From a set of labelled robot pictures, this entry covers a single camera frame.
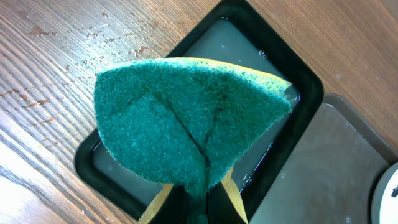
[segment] wooden table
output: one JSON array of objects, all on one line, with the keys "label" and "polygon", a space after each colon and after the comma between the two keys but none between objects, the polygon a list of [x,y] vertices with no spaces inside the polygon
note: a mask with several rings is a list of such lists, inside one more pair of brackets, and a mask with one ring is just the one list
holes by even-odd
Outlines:
[{"label": "wooden table", "polygon": [[[75,175],[96,73],[164,57],[218,0],[0,1],[0,222],[134,220]],[[250,0],[398,149],[398,2]]]}]

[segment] white object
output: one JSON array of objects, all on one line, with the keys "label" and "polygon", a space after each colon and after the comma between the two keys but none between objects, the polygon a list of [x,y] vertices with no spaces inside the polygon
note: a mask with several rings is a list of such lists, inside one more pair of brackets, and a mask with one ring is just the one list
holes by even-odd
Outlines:
[{"label": "white object", "polygon": [[398,163],[380,178],[373,194],[372,224],[398,223]]}]

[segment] green sponge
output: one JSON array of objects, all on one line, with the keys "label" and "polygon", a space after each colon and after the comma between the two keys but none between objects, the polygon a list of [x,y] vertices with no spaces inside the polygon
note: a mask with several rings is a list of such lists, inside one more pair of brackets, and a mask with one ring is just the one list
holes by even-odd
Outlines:
[{"label": "green sponge", "polygon": [[104,145],[124,167],[203,198],[292,109],[284,96],[289,86],[213,60],[141,60],[98,75],[96,120]]}]

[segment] tray rim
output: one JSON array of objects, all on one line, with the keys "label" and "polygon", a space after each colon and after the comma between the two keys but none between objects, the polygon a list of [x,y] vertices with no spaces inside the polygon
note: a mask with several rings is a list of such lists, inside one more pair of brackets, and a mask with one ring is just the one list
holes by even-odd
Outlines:
[{"label": "tray rim", "polygon": [[391,148],[346,99],[336,93],[327,93],[322,101],[324,103],[336,108],[390,166],[398,162],[398,151]]}]

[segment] stainless steel tray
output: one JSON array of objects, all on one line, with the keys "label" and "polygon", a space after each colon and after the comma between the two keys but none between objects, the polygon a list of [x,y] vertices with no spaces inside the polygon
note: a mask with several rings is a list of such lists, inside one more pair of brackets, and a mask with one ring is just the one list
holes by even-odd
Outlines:
[{"label": "stainless steel tray", "polygon": [[397,161],[344,99],[327,95],[250,223],[370,223],[374,188]]}]

